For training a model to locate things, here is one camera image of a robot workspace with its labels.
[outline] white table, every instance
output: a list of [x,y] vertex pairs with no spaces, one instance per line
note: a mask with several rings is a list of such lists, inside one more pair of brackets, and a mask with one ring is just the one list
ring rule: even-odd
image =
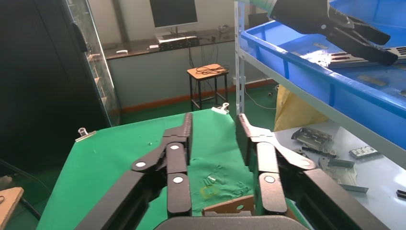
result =
[[[364,160],[352,158],[349,155],[350,150],[368,144],[333,121],[309,127],[333,136],[332,149],[337,151],[340,160],[356,162],[354,168],[358,174],[357,185],[368,187],[369,190],[367,193],[348,192],[391,230],[406,230],[406,199],[398,198],[396,195],[398,189],[406,191],[406,170],[381,154]],[[299,141],[291,139],[292,134],[298,129],[275,132],[275,135],[280,144],[295,150],[302,146]],[[318,165],[319,155],[308,152],[306,154]]]

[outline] white wall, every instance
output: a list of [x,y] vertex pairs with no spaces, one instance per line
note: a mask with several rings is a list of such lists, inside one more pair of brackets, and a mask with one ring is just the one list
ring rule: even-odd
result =
[[[89,0],[102,44],[119,43],[120,33],[112,0]],[[155,33],[165,29],[155,29],[149,0],[120,0],[125,26],[131,41],[153,38]],[[233,0],[195,0],[198,23],[182,26],[182,30],[209,30],[219,25],[234,27]],[[248,24],[249,5],[245,15]]]
[[[232,77],[235,76],[234,46],[234,42],[218,44],[218,63],[228,65],[230,68],[228,87],[233,86]],[[212,46],[202,47],[205,49],[208,59]],[[203,65],[202,47],[192,48],[192,59],[195,66]],[[215,53],[213,53],[210,64],[214,62]],[[113,59],[109,60],[108,64],[122,108],[189,95],[190,93],[189,76],[186,73],[186,70],[191,69],[188,49]],[[248,63],[245,64],[245,76],[247,82],[264,78],[258,69]],[[218,87],[219,89],[224,87],[223,78],[219,78]]]
[[89,5],[101,43],[120,43],[121,37],[113,0],[89,0]]

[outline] floor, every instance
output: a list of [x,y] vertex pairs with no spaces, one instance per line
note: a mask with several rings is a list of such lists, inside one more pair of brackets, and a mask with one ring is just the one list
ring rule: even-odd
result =
[[[255,89],[249,89],[247,90],[247,93],[259,105],[267,108],[275,108],[277,93],[274,90],[274,87],[275,85],[272,84],[265,85]],[[230,115],[233,117],[233,119],[235,119],[237,114],[236,93],[229,93],[228,98],[230,103]],[[214,101],[206,101],[203,103],[203,109],[212,108],[213,106],[215,106]],[[181,102],[158,108],[123,114],[122,123],[129,124],[163,116],[186,113],[190,112],[190,110],[190,102]],[[265,109],[259,107],[251,99],[249,99],[247,95],[245,95],[245,113],[252,125],[273,130],[275,112],[275,109]],[[35,173],[34,176],[45,183],[46,186],[52,190],[61,170],[61,167],[47,169]],[[21,186],[24,188],[23,197],[30,202],[38,212],[42,213],[44,211],[48,201],[48,194],[43,187],[41,187],[37,182],[21,176],[13,178],[12,183],[12,186]],[[21,205],[18,205],[5,230],[34,230],[37,224],[38,221],[28,211],[21,207]]]

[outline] blue plastic bin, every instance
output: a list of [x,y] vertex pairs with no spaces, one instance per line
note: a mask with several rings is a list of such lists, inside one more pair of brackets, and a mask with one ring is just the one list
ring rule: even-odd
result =
[[[390,34],[386,47],[406,46],[406,0],[336,0],[330,4]],[[406,70],[374,66],[331,71],[292,52],[305,55],[323,46],[328,53],[342,50],[324,36],[299,34],[278,22],[246,30],[241,38],[241,48],[258,61],[406,150],[406,97],[399,94],[406,89]],[[361,75],[386,85],[360,80]]]

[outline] green table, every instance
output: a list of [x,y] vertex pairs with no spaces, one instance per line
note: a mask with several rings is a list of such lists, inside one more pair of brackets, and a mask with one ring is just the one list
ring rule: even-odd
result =
[[[99,130],[75,143],[37,230],[74,229],[131,163],[156,148],[164,130],[181,125],[183,118],[181,114]],[[252,173],[243,163],[229,115],[193,113],[188,176],[194,216],[204,207],[252,194]],[[137,229],[152,230],[166,220],[166,202],[164,188]],[[296,212],[290,201],[288,206]]]

